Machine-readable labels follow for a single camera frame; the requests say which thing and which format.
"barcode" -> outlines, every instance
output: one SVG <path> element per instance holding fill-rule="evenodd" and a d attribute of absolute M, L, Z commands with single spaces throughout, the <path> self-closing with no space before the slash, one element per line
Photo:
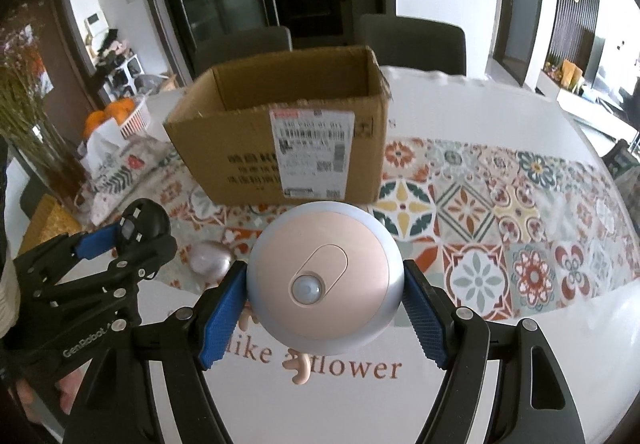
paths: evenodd
<path fill-rule="evenodd" d="M 287 188 L 284 195 L 292 199 L 307 198 L 314 195 L 313 189 L 309 188 Z"/>
<path fill-rule="evenodd" d="M 344 141 L 344 131 L 336 131 L 333 129 L 290 129 L 284 128 L 280 130 L 280 137 L 288 139 L 328 139 Z"/>
<path fill-rule="evenodd" d="M 318 160 L 318 167 L 316 169 L 318 173 L 331 171 L 331 161 Z"/>
<path fill-rule="evenodd" d="M 334 173 L 344 171 L 344 144 L 336 144 L 334 150 Z"/>

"patterned tablecloth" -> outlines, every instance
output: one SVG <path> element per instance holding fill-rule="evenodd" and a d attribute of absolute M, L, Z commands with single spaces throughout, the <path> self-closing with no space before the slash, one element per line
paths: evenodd
<path fill-rule="evenodd" d="M 434 286 L 485 319 L 562 308 L 640 275 L 608 173 L 527 151 L 427 139 L 389 139 L 375 205 L 362 206 Z M 264 228 L 289 207 L 213 204 L 171 150 L 120 206 L 161 203 L 178 240 L 158 279 L 201 293 L 188 267 L 194 243 L 215 239 L 247 259 Z"/>

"person's hand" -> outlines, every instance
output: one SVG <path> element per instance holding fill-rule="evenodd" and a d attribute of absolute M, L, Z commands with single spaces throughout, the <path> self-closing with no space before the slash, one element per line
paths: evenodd
<path fill-rule="evenodd" d="M 82 382 L 82 370 L 74 370 L 68 376 L 63 377 L 56 387 L 60 390 L 60 408 L 67 415 L 71 413 L 71 407 L 76 400 L 76 395 L 80 389 L 80 383 Z M 40 417 L 33 410 L 34 393 L 33 389 L 24 380 L 20 379 L 16 382 L 16 389 L 18 391 L 18 397 L 24 408 L 29 421 L 40 424 L 42 421 Z"/>

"blue gripper pad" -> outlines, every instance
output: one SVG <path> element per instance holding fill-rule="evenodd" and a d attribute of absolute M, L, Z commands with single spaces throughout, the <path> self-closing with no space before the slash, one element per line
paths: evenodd
<path fill-rule="evenodd" d="M 414 326 L 415 335 L 418 336 L 425 356 L 435 361 L 439 368 L 444 368 L 447 363 L 444 328 L 431 308 L 427 296 L 407 268 L 404 269 L 402 304 Z"/>
<path fill-rule="evenodd" d="M 118 224 L 112 223 L 93 233 L 85 234 L 74 250 L 79 259 L 93 259 L 116 246 Z"/>
<path fill-rule="evenodd" d="M 225 355 L 226 344 L 236 328 L 246 297 L 246 268 L 243 268 L 223 291 L 204 327 L 204 342 L 198 358 L 205 370 Z"/>

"orange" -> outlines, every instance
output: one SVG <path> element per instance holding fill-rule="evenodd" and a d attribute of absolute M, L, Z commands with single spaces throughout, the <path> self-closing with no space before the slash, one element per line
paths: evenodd
<path fill-rule="evenodd" d="M 131 109 L 131 104 L 133 104 L 133 109 L 135 109 L 133 100 L 130 98 L 124 98 L 110 102 L 104 110 L 107 115 L 109 117 L 113 117 L 118 123 L 118 126 L 120 126 L 129 118 L 131 111 L 133 111 L 133 109 Z"/>
<path fill-rule="evenodd" d="M 111 111 L 111 116 L 116 120 L 118 126 L 121 126 L 129 118 L 129 112 L 123 107 L 119 107 Z"/>
<path fill-rule="evenodd" d="M 82 138 L 87 140 L 91 137 L 91 134 L 94 130 L 106 121 L 109 117 L 102 110 L 93 111 L 89 114 L 89 116 L 84 121 L 84 131 L 82 132 Z"/>
<path fill-rule="evenodd" d="M 118 103 L 129 113 L 133 113 L 133 110 L 136 109 L 136 103 L 130 97 L 121 98 Z"/>

